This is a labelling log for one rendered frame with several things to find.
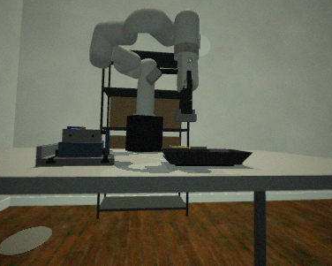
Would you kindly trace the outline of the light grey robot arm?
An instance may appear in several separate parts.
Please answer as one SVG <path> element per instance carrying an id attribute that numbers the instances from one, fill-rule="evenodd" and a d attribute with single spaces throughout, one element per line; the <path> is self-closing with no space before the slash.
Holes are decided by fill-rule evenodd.
<path id="1" fill-rule="evenodd" d="M 89 50 L 90 63 L 106 69 L 112 61 L 118 72 L 134 79 L 140 77 L 137 109 L 133 115 L 156 116 L 155 82 L 162 74 L 177 74 L 178 69 L 160 69 L 153 59 L 140 60 L 136 53 L 120 46 L 133 45 L 140 33 L 152 35 L 165 47 L 174 46 L 174 56 L 180 52 L 199 55 L 199 15 L 195 11 L 184 10 L 173 21 L 160 9 L 144 8 L 133 11 L 124 20 L 102 21 L 94 28 Z"/>

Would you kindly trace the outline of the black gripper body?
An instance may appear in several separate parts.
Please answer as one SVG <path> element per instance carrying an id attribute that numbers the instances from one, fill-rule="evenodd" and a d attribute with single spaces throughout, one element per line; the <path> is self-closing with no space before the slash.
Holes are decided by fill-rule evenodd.
<path id="1" fill-rule="evenodd" d="M 194 91 L 199 85 L 199 74 L 198 74 L 198 59 L 199 55 L 193 52 L 180 52 L 174 56 L 177 61 L 177 91 L 178 93 L 183 87 L 187 88 L 187 71 L 191 71 L 192 74 L 192 91 Z M 187 60 L 190 60 L 187 63 Z M 195 82 L 195 85 L 194 85 Z"/>

